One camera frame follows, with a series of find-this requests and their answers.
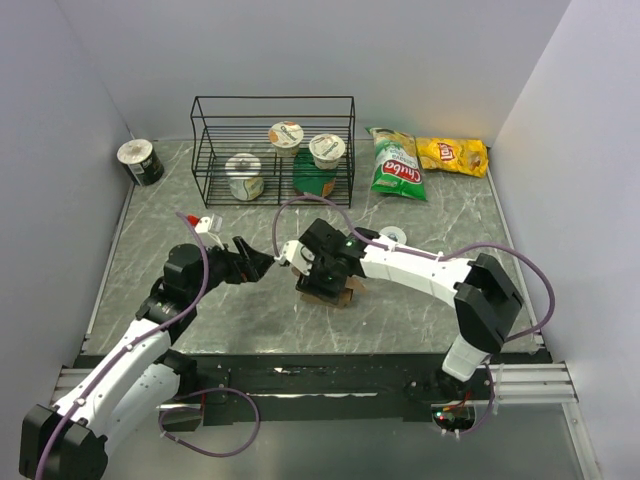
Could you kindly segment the brown cardboard box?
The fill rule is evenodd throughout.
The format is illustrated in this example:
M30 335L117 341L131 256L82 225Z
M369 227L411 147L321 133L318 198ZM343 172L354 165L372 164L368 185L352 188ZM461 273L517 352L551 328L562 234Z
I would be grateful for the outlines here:
M298 277L296 290L303 302L343 309L351 304L356 294L365 294L362 282L353 276L330 279L328 275L311 274L304 276L291 267Z

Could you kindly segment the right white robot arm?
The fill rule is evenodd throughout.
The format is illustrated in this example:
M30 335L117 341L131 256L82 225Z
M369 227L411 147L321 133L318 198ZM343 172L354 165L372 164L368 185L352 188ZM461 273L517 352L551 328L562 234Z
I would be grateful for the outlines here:
M491 255L444 260L377 231L357 228L345 235L322 219L287 241L280 261L299 272L298 291L331 304L357 276L403 285L453 308L459 333L437 374L439 391L452 399L468 391L480 364L501 351L524 303Z

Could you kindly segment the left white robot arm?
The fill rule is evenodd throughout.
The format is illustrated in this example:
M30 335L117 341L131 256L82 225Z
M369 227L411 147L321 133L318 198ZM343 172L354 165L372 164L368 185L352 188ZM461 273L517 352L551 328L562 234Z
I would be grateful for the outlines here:
M36 405L22 423L19 472L28 479L100 479L117 446L166 400L185 402L198 389L192 359L172 345L197 305L222 283L259 281L274 262L242 238L171 249L116 346L79 384L50 407Z

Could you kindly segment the green lidded brown jar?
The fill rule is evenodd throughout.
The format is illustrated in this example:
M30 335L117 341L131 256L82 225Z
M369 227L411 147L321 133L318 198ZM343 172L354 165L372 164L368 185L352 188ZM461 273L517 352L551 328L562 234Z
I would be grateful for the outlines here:
M335 187L336 169L320 169L308 148L301 148L293 162L293 188L298 194L328 197Z

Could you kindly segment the pale yogurt cup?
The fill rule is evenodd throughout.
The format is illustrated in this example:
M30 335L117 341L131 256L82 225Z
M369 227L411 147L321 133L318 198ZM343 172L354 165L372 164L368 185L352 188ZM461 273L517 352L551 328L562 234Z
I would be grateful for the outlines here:
M231 195L240 201L252 201L264 190L261 161L250 153L237 153L225 163L224 171Z

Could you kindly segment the green Chuba chips bag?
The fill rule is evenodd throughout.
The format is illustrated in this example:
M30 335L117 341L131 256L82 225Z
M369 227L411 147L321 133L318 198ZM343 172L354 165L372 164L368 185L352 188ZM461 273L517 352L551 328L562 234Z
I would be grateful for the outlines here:
M415 138L387 128L368 128L374 145L371 190L426 201Z

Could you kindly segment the orange yogurt cup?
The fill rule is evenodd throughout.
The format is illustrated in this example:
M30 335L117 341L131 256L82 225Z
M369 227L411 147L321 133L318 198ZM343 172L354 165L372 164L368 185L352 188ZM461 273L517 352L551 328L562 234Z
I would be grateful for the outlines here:
M268 137L278 156L295 157L304 139L304 130L295 122L282 121L270 127Z

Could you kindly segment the black chips can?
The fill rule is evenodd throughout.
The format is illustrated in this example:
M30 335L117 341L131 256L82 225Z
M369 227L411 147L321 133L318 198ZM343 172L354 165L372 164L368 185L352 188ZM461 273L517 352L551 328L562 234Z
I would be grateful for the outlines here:
M116 156L136 185L153 185L164 174L164 166L149 140L130 140L119 147Z

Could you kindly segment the yellow Lays chips bag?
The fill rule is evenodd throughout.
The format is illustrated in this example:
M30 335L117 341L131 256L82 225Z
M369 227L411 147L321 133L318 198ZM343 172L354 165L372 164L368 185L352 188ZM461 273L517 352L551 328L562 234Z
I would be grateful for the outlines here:
M441 170L483 178L488 170L488 150L479 139L417 137L416 147L424 170Z

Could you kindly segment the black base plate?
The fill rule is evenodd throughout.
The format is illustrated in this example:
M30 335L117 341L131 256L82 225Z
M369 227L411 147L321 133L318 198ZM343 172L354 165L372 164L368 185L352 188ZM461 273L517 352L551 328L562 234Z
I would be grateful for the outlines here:
M547 352L528 360L499 355L465 382L446 374L444 357L414 354L185 355L159 363L178 374L178 397L199 404L206 426L263 421L401 419L431 422L452 405L462 428L472 402L549 382Z

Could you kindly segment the aluminium rail frame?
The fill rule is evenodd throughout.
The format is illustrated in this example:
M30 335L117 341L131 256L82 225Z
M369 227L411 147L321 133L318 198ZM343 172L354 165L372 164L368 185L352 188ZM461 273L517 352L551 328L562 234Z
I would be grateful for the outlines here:
M194 227L189 223L187 218L185 222L194 238L193 242L190 244L202 242L198 234L195 232ZM346 232L342 233L344 233L345 235L350 235L356 229L357 227L350 227ZM223 244L227 246L230 251L234 251L236 249L233 241L231 244ZM272 266L279 265L275 261L275 258L280 255L284 244L276 245L272 253L266 253L274 257L274 264ZM477 245L476 249L478 255L484 253L493 256L494 247L490 243L480 243ZM454 257L474 259L469 258L465 250L460 250L448 255L443 253L431 254L436 254L442 257L442 259L444 260L450 260ZM511 328L506 343L514 339L515 334ZM479 367L489 368L491 364L496 361L499 355L506 354L503 352L503 347L499 353L491 355L486 360L484 360ZM495 413L500 404L561 404L566 406L575 403L577 400L577 394L573 382L569 376L568 368L563 364L552 361L551 359L550 363L551 366L548 373L550 380L545 384L544 387L520 386L517 391L510 391L506 395L490 396L484 401L472 402L471 407L468 411L471 416L471 424L468 428L462 428L460 423L458 423L458 417L454 414L452 405L446 405L443 409L443 415L439 416L437 419L431 422L437 425L443 435L452 438L458 438L476 431L483 424L483 416L476 412L476 407L479 405L484 405L488 413ZM164 401L152 411L158 412L159 427L163 436L168 439L175 439L177 436L179 425L176 423L175 419L179 414L192 415L203 423L201 406L199 404L186 404L178 396ZM255 418L254 420L252 420L252 422L255 424L260 424L264 421L260 418Z

